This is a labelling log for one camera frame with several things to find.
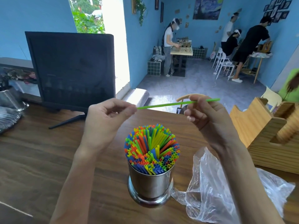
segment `hand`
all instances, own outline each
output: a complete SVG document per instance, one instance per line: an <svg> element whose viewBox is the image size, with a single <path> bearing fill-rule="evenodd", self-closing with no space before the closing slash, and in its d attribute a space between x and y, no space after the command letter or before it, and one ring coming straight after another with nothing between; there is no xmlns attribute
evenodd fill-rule
<svg viewBox="0 0 299 224"><path fill-rule="evenodd" d="M240 138L233 122L224 108L218 102L207 102L208 96L191 95L191 101L184 112L185 116L203 134L210 146L219 154L227 147L240 143Z"/></svg>
<svg viewBox="0 0 299 224"><path fill-rule="evenodd" d="M135 105L116 98L91 105L88 108L79 153L97 157L100 151L112 142L123 122L136 111Z"/></svg>

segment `green straw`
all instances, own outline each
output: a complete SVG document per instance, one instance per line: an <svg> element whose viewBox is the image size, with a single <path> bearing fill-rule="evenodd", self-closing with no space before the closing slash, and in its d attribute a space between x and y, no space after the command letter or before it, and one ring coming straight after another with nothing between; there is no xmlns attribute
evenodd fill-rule
<svg viewBox="0 0 299 224"><path fill-rule="evenodd" d="M207 99L207 102L212 102L212 101L220 101L220 98ZM192 103L196 103L196 102L197 101L183 101L183 102L176 102L176 103L169 103L169 104L162 104L162 105L143 106L143 107L138 107L137 109L148 109L148 108L153 108L153 107L164 107L164 106L172 106L172 105L187 105L187 104L192 104Z"/></svg>

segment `green vine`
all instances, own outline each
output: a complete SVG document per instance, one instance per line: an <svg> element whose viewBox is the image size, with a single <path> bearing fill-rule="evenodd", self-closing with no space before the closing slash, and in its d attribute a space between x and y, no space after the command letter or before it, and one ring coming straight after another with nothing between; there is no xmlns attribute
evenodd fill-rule
<svg viewBox="0 0 299 224"><path fill-rule="evenodd" d="M142 0L135 0L136 2L136 11L140 12L139 16L139 24L142 26L144 15L145 15L145 10L147 9L145 4L142 2Z"/></svg>

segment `person in white shirt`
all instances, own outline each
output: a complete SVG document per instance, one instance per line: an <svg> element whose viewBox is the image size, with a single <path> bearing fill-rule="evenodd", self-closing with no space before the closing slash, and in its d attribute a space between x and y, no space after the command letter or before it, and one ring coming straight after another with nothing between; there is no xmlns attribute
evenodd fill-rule
<svg viewBox="0 0 299 224"><path fill-rule="evenodd" d="M224 43L227 39L231 36L234 31L234 22L238 19L239 13L235 12L234 15L231 17L230 21L226 24L223 30L223 36L221 40L221 48L223 48Z"/></svg>
<svg viewBox="0 0 299 224"><path fill-rule="evenodd" d="M173 31L180 29L179 25L180 25L180 20L173 19L173 21L167 26L162 38L162 46L164 46L164 54L165 54L164 75L166 75L167 77L170 76L169 69L171 74L174 73L173 59L170 52L172 46L175 46L177 48L180 47L179 44L172 42Z"/></svg>

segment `green cloth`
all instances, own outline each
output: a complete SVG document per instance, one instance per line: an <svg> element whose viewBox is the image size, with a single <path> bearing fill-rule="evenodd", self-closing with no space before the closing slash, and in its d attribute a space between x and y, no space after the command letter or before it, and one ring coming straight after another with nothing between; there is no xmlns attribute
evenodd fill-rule
<svg viewBox="0 0 299 224"><path fill-rule="evenodd" d="M299 88L293 90L290 93L287 93L287 88L288 88L289 81L291 81L294 78L294 76L297 74L297 72L299 72L299 68L295 68L290 72L290 74L289 74L288 78L286 79L286 82L284 83L282 89L279 90L279 92L278 92L278 94L282 97L283 101L299 103Z"/></svg>

